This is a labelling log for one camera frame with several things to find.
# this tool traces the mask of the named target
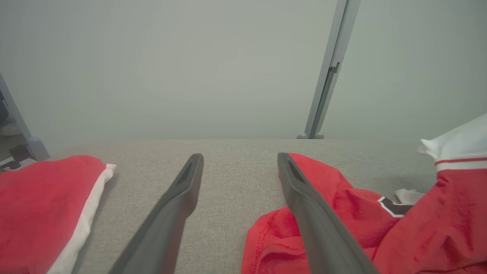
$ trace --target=white fabric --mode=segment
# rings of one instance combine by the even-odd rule
[[[416,189],[407,190],[404,188],[396,190],[395,195],[401,204],[405,205],[414,205],[424,196],[423,193],[416,191]]]
[[[105,183],[112,178],[116,165],[107,164],[106,169],[100,174],[96,180],[85,206],[81,211],[81,215],[76,225],[73,236],[64,247],[59,257],[57,257],[54,264],[51,266],[48,274],[70,274],[75,266],[78,252],[83,247],[88,235],[90,234],[93,217],[98,208],[101,199],[101,194],[105,188]]]
[[[417,151],[432,156],[435,162],[487,157],[487,114],[435,139],[421,139],[421,142],[423,145]]]

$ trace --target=stitching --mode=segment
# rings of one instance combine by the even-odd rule
[[[255,273],[256,270],[257,270],[257,263],[258,263],[261,255],[262,255],[262,251],[264,250],[264,238],[267,235],[267,233],[269,232],[269,230],[271,229],[271,225],[274,222],[274,219],[276,218],[276,215],[277,215],[277,213],[279,211],[281,211],[281,210],[280,209],[279,210],[276,210],[271,215],[271,217],[269,218],[269,220],[265,224],[264,229],[262,229],[259,232],[259,239],[257,240],[257,248],[256,248],[256,251],[255,251],[255,262],[254,262],[254,265],[253,265],[253,268],[252,268],[252,271],[251,271],[252,273]]]
[[[271,246],[271,245],[277,245],[277,246],[280,246],[280,247],[284,247],[284,248],[291,249],[291,250],[296,250],[296,251],[303,250],[304,249],[304,247],[294,248],[294,247],[290,247],[290,246],[287,246],[285,244],[280,244],[280,243],[271,243],[271,244],[268,244],[266,247]]]

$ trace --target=clothing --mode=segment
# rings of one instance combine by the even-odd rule
[[[71,273],[114,169],[74,156],[0,174],[0,273]]]
[[[437,183],[414,206],[355,189],[337,169],[290,155],[380,273],[487,273],[487,115],[422,142]],[[242,273],[309,273],[289,208],[249,229]]]

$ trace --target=metal frame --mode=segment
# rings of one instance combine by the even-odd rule
[[[14,98],[12,97],[12,94],[10,93],[10,90],[8,89],[7,84],[5,83],[5,80],[3,79],[3,75],[1,73],[0,91],[5,98],[5,102],[8,105],[10,114],[12,114],[12,116],[15,118],[15,122],[17,123],[20,132],[22,132],[25,140],[29,144],[27,148],[29,149],[31,156],[33,156],[37,161],[44,161],[49,158],[49,154],[47,153],[47,150],[44,147],[42,141],[39,138],[32,136],[29,129],[27,128],[27,125],[25,124],[22,115],[20,115],[20,111],[17,108],[17,105],[14,102]]]
[[[343,64],[359,6],[360,0],[338,0],[337,2],[308,121],[304,133],[299,134],[298,139],[324,138],[323,133],[320,132],[321,126],[340,73],[340,65]]]

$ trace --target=floor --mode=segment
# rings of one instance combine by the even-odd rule
[[[10,157],[9,149],[14,148],[18,145],[27,144],[24,136],[2,136],[0,135],[0,161],[3,161]]]

